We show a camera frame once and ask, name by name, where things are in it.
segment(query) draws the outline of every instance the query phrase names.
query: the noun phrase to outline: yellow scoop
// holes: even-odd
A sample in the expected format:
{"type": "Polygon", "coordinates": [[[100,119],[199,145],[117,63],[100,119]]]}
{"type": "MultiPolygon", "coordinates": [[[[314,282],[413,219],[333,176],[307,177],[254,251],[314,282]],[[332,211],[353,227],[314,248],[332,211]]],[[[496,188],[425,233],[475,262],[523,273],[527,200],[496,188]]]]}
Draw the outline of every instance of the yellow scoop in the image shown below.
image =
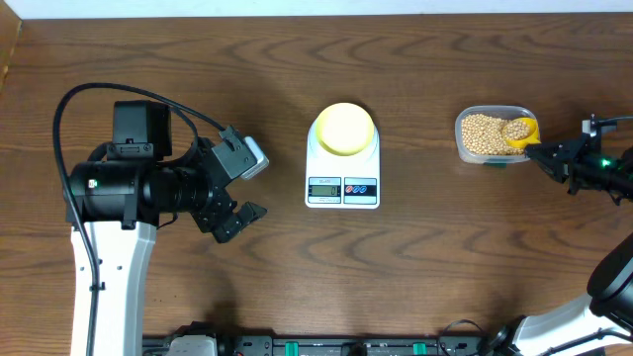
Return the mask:
{"type": "Polygon", "coordinates": [[[541,143],[539,140],[538,123],[532,118],[518,118],[530,127],[530,134],[524,139],[512,140],[504,137],[505,142],[514,148],[525,148],[530,143],[541,143]]]}

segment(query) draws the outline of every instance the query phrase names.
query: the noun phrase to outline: plastic container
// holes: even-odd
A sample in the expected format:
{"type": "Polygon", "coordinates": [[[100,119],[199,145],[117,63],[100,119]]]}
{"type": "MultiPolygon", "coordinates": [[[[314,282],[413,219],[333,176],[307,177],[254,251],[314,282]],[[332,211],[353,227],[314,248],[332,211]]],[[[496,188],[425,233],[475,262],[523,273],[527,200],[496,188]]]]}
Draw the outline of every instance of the plastic container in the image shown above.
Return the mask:
{"type": "Polygon", "coordinates": [[[518,118],[532,118],[536,120],[531,111],[515,106],[506,105],[482,105],[470,107],[464,110],[455,121],[455,141],[457,142],[457,150],[459,157],[467,163],[518,163],[530,160],[525,155],[485,155],[476,154],[469,151],[464,145],[462,137],[462,121],[469,115],[484,114],[487,116],[500,118],[504,120],[514,120],[518,118]]]}

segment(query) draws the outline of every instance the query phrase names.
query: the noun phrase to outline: kitchen scale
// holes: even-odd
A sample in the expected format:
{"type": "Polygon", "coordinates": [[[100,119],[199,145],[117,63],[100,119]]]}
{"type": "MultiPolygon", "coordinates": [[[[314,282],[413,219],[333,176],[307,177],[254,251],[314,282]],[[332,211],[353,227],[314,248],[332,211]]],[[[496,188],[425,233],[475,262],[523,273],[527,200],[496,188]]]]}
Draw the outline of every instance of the kitchen scale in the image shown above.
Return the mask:
{"type": "Polygon", "coordinates": [[[310,127],[306,205],[331,209],[380,205],[380,138],[363,108],[334,104],[310,127]]]}

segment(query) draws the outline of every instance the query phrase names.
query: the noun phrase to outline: brown wooden surface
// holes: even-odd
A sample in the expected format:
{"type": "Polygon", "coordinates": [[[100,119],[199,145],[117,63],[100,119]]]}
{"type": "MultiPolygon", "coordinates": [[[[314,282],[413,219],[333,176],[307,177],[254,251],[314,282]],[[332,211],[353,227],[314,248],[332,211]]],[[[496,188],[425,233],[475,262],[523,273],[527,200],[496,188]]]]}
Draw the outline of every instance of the brown wooden surface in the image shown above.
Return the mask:
{"type": "MultiPolygon", "coordinates": [[[[549,311],[581,294],[631,232],[631,205],[570,197],[535,164],[463,163],[453,128],[481,104],[530,109],[545,140],[576,136],[589,113],[630,114],[632,45],[633,15],[29,21],[0,98],[2,353],[69,350],[73,256],[50,128],[76,84],[155,91],[253,135],[271,160],[230,187],[270,210],[231,243],[215,244],[185,216],[158,233],[146,333],[210,320],[413,335],[549,311]],[[308,128],[348,100],[379,126],[382,206],[308,209],[308,128]]],[[[114,101],[134,98],[92,91],[71,102],[68,167],[109,139],[114,101]]],[[[188,129],[174,121],[173,131],[182,152],[188,129]]],[[[631,143],[633,125],[622,125],[605,146],[631,143]]]]}
{"type": "Polygon", "coordinates": [[[0,92],[9,71],[9,61],[18,41],[21,24],[20,18],[4,0],[0,0],[0,92]]]}

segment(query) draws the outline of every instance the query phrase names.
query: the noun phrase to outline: white wall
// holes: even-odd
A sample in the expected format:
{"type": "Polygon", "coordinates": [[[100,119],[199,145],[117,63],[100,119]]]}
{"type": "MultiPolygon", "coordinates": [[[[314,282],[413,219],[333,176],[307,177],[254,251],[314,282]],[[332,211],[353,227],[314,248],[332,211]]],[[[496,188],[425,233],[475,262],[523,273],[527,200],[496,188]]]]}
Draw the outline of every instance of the white wall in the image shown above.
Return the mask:
{"type": "Polygon", "coordinates": [[[633,0],[6,0],[22,19],[630,12],[633,0]]]}

